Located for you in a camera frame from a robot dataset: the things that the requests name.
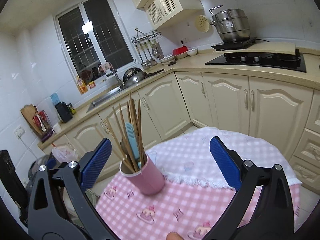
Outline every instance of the wall-mounted utensil rack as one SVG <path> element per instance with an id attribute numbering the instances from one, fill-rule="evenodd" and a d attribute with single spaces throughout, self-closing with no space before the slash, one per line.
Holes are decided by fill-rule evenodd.
<path id="1" fill-rule="evenodd" d="M 139 31 L 138 28 L 136 28 L 135 30 L 137 31 L 137 36 L 131 38 L 133 44 L 141 43 L 161 35 L 161 31 L 159 30 L 155 30 L 149 33 L 143 33 Z"/>

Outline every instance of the pink checkered tablecloth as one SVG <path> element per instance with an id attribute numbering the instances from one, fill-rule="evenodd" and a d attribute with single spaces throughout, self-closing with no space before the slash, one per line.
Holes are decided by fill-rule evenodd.
<path id="1" fill-rule="evenodd" d="M 290 186 L 295 221 L 300 185 Z M 222 215 L 235 191 L 166 181 L 164 189 L 145 196 L 120 173 L 101 194 L 96 210 L 121 240 L 165 240 L 169 232 L 200 240 Z M 259 198 L 257 188 L 240 225 L 249 222 Z"/>

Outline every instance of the window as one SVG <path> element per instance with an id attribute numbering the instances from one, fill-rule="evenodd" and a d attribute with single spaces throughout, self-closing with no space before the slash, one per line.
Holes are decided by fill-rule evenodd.
<path id="1" fill-rule="evenodd" d="M 86 84 L 102 74 L 98 66 L 110 62 L 121 68 L 133 58 L 107 0 L 89 0 L 58 18 L 63 39 L 77 74 Z M 91 21 L 93 30 L 82 26 Z"/>

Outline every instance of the metal screw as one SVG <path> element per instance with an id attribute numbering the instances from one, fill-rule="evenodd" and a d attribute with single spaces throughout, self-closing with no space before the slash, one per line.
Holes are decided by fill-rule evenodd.
<path id="1" fill-rule="evenodd" d="M 280 170 L 282 170 L 282 167 L 281 167 L 281 165 L 276 164 L 276 165 L 275 165 L 275 169 L 276 169 L 277 171 L 280 171 Z"/>
<path id="2" fill-rule="evenodd" d="M 247 167 L 251 167 L 253 165 L 253 162 L 250 160 L 246 160 L 246 161 L 244 161 L 244 165 Z"/>
<path id="3" fill-rule="evenodd" d="M 68 166 L 69 168 L 74 168 L 77 166 L 77 162 L 69 162 Z"/>
<path id="4" fill-rule="evenodd" d="M 45 171 L 46 168 L 47 168 L 47 166 L 41 165 L 41 166 L 39 167 L 39 171 Z"/>

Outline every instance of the wooden cutting board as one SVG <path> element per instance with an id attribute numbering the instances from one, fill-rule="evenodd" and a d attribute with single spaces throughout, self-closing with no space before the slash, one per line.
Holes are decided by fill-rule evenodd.
<path id="1" fill-rule="evenodd" d="M 267 52 L 296 55 L 296 44 L 291 42 L 259 42 L 246 49 L 214 51 L 213 53 L 231 52 Z"/>
<path id="2" fill-rule="evenodd" d="M 24 119 L 29 123 L 29 126 L 33 130 L 33 132 L 40 138 L 43 137 L 45 132 L 39 129 L 35 122 L 33 121 L 33 117 L 36 115 L 36 109 L 34 105 L 24 106 L 21 110 L 21 114 L 23 115 Z"/>

